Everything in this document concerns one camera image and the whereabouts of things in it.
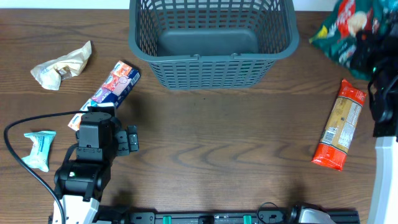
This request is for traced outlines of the green Nescafe coffee bag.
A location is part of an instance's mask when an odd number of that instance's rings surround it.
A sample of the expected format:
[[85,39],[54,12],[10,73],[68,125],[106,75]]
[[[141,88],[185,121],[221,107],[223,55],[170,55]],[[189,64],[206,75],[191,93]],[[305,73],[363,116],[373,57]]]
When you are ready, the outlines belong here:
[[351,67],[359,49],[357,33],[365,31],[385,37],[393,12],[397,12],[397,0],[339,0],[309,42],[355,78],[370,80],[371,72]]

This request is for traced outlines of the blue Kleenex tissue multipack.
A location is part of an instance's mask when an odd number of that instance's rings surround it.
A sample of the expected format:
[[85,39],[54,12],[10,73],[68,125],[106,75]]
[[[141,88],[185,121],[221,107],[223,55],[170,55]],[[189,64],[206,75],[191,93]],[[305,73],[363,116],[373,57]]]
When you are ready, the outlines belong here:
[[107,103],[112,103],[118,109],[140,78],[141,75],[138,70],[119,61],[110,71],[107,79],[94,95],[83,104],[80,110],[88,111],[89,106]]

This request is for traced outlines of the light teal tissue packet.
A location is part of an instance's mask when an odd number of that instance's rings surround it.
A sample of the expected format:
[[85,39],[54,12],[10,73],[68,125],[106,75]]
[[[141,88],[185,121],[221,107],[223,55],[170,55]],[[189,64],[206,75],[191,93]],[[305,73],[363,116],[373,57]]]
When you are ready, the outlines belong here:
[[29,138],[33,142],[30,154],[22,158],[28,167],[31,169],[40,169],[42,172],[49,171],[49,152],[55,136],[55,131],[39,131],[24,134],[25,138]]

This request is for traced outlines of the beige paper bag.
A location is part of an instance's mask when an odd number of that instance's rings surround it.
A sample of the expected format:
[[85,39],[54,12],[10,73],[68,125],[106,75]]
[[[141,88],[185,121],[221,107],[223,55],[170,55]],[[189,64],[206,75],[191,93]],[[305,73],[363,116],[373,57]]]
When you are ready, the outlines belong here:
[[59,90],[62,80],[79,76],[91,56],[91,41],[67,55],[42,63],[30,73],[46,90]]

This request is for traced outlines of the orange beige pasta packet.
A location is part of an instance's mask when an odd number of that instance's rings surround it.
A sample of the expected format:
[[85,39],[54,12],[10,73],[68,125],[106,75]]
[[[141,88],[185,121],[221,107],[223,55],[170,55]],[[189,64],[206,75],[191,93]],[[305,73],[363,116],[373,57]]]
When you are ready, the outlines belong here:
[[312,159],[314,164],[343,170],[365,99],[365,92],[345,79],[341,81],[338,96]]

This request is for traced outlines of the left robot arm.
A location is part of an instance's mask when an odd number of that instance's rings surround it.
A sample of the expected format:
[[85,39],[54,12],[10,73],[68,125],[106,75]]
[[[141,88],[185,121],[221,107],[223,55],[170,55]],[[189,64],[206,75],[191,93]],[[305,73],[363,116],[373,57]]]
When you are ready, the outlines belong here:
[[83,113],[76,140],[55,173],[56,200],[49,223],[129,223],[127,208],[100,202],[114,159],[139,150],[137,128],[124,129],[115,105],[102,103]]

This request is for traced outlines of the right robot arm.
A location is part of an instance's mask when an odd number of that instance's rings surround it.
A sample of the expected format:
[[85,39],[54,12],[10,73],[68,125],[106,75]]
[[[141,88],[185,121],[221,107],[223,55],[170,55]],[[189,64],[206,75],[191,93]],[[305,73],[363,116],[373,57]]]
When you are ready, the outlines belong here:
[[397,221],[397,1],[338,1],[311,43],[356,78],[368,79],[376,179],[368,223]]

